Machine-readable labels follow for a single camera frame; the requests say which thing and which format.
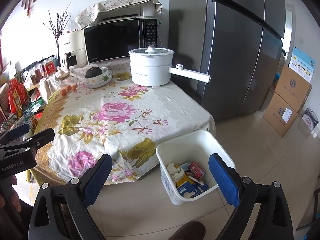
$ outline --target microwave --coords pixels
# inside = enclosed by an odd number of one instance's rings
[[[127,57],[132,49],[157,47],[158,20],[126,17],[108,20],[84,29],[88,63]]]

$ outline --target white pot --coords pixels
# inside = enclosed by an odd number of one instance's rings
[[[129,51],[132,81],[140,86],[156,87],[167,84],[171,73],[197,79],[204,82],[210,81],[210,76],[196,71],[186,70],[182,65],[172,67],[171,49],[148,48],[133,49]]]

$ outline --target refrigerator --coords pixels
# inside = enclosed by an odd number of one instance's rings
[[[278,67],[284,0],[170,0],[173,63],[211,75],[172,81],[223,120],[261,109]]]

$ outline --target black microwave door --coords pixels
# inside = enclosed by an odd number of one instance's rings
[[[129,56],[129,51],[139,48],[138,19],[115,21],[84,29],[88,62]]]

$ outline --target microwave control panel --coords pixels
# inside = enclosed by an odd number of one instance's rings
[[[153,19],[145,19],[145,41],[146,46],[152,45],[157,47],[157,26],[158,20]]]

